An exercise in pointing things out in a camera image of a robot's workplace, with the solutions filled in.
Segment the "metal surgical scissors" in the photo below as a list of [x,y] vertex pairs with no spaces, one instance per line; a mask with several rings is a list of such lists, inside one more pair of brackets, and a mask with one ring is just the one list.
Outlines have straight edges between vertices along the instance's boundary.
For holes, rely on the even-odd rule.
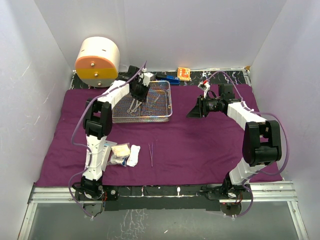
[[137,112],[137,109],[141,106],[142,102],[141,101],[138,101],[136,99],[133,99],[131,104],[130,104],[130,107],[127,109],[127,113],[128,114],[133,114],[133,113],[136,113]]

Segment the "wire mesh metal tray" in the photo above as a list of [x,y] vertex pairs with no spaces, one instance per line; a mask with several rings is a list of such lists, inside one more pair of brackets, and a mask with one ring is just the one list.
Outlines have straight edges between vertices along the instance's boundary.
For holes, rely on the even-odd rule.
[[[146,101],[142,102],[135,113],[127,113],[133,97],[127,94],[112,109],[112,121],[116,124],[124,123],[154,123],[167,122],[173,114],[171,85],[168,81],[152,81],[149,84]],[[153,101],[160,94],[158,101]]]

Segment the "purple cloth wrap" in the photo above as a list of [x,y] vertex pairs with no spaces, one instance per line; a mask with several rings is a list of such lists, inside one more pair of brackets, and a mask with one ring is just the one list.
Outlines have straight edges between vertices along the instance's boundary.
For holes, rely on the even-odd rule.
[[[66,187],[80,181],[85,167],[86,136],[76,125],[86,100],[102,89],[72,89],[64,96],[60,119],[44,158],[38,187]],[[221,112],[188,118],[201,90],[171,88],[173,113],[167,122],[114,124],[109,141],[140,146],[134,167],[109,165],[103,184],[112,186],[218,184],[242,158],[244,131]],[[149,144],[153,143],[153,167]]]

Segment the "round white drawer box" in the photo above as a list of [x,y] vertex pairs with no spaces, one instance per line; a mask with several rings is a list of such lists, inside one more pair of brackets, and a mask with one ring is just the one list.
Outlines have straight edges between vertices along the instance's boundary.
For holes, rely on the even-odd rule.
[[86,38],[75,61],[75,71],[82,82],[95,88],[107,88],[118,77],[120,51],[110,39]]

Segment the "thin metal tweezers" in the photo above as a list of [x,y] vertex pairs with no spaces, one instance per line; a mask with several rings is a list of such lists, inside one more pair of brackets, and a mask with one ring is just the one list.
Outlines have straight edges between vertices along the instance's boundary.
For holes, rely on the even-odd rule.
[[153,143],[148,144],[149,156],[150,156],[150,164],[153,167]]

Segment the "beige bandage roll packet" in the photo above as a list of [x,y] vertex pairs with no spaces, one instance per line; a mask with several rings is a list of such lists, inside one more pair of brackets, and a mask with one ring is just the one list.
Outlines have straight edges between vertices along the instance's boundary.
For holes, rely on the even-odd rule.
[[117,157],[127,157],[131,154],[130,146],[127,143],[112,146],[111,150]]

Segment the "white gauze packet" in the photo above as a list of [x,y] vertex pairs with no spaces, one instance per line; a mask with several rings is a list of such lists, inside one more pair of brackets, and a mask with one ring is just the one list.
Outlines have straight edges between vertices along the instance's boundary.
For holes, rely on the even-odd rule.
[[112,151],[112,147],[116,146],[116,145],[117,145],[117,143],[113,142],[113,141],[106,140],[104,142],[103,149],[102,149],[102,161],[101,161],[101,170],[103,172],[106,170],[107,163],[109,161],[110,154]]

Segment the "small blue white packet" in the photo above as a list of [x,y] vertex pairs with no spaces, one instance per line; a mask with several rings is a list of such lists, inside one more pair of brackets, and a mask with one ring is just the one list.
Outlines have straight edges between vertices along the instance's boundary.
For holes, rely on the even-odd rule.
[[116,156],[116,155],[112,154],[107,162],[107,165],[108,166],[120,165],[120,166],[126,167],[128,158],[129,158],[129,155]]

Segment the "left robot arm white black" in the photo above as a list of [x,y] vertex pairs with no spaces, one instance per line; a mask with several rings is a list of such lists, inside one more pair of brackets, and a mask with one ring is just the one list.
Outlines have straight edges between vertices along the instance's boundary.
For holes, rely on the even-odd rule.
[[126,95],[142,103],[147,100],[150,82],[155,75],[146,68],[130,66],[119,75],[110,87],[99,97],[86,101],[83,129],[86,137],[86,161],[78,192],[87,198],[97,200],[103,195],[103,172],[107,161],[103,148],[113,126],[113,108]]

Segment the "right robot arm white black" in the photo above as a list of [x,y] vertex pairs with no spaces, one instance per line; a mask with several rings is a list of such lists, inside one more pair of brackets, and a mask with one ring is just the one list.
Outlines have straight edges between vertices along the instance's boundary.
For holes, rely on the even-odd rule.
[[204,118],[211,112],[221,112],[234,120],[244,131],[242,158],[228,172],[222,185],[204,188],[207,196],[237,198],[249,188],[249,181],[282,157],[281,126],[276,120],[267,120],[244,102],[232,84],[219,84],[218,94],[202,81],[198,88],[203,94],[197,97],[195,107],[187,114],[189,118]]

